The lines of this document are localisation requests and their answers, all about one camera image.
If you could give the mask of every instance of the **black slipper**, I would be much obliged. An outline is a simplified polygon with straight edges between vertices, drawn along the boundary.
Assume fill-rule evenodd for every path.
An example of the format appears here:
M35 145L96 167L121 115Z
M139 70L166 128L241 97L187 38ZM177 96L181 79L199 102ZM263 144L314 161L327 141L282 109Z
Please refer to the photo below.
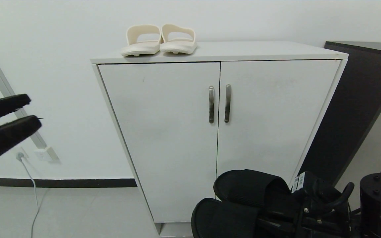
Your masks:
M260 208L269 217L292 221L301 205L278 176L254 170L231 170L220 175L214 192L221 201Z
M206 198L192 213L195 238L274 238L291 236L293 223L262 217L259 208Z

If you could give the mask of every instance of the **slipper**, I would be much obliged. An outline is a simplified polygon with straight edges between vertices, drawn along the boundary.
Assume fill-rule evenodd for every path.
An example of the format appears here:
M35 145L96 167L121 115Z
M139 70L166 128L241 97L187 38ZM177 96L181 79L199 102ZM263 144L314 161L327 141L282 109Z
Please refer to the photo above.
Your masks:
M159 34L157 40L139 41L138 37L143 34ZM127 46L121 49L122 56L153 55L160 50L163 42L161 30L155 25L134 25L127 29Z
M191 38L169 38L169 34L172 32L186 33ZM162 35L164 43L160 46L161 52L192 54L196 48L195 31L193 29L165 24L162 27Z
M214 182L214 192L221 201L260 208L268 217L289 221L301 208L282 178L249 169L223 173Z
M293 223L260 216L259 209L205 198L192 212L195 238L274 238L292 235Z

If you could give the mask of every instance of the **wall outlet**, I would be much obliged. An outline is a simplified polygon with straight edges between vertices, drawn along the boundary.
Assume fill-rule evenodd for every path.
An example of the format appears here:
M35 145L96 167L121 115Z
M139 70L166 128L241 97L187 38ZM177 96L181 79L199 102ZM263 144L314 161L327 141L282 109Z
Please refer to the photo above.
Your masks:
M29 158L29 156L26 154L26 151L24 151L23 147L14 147L11 149L12 153L14 154L14 157L17 158L18 153L23 153L23 157L25 159Z
M47 146L45 149L36 149L35 155L40 161L57 161L59 160L54 149L51 146Z

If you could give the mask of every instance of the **cabinet top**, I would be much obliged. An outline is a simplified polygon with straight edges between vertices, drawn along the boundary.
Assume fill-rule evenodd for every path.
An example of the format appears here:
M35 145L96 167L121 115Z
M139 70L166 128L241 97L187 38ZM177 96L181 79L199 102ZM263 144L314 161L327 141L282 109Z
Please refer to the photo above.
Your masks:
M91 59L91 63L174 63L246 60L347 59L348 54L295 42L197 42L191 55L158 52L154 55L123 57L120 49Z

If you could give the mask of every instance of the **white slipper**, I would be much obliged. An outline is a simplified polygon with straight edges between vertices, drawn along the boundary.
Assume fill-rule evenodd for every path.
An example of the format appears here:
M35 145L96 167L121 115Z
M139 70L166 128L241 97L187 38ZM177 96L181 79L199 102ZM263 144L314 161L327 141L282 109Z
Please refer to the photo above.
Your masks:
M173 38L170 39L168 35L172 32L186 33L192 37L189 38ZM196 48L195 31L190 28L183 28L173 24L165 24L162 27L162 36L164 43L160 46L161 52L173 52L192 54Z
M159 34L157 40L138 42L138 37L142 34ZM134 25L127 29L127 45L121 49L122 56L153 55L160 50L160 44L163 42L161 30L155 25Z

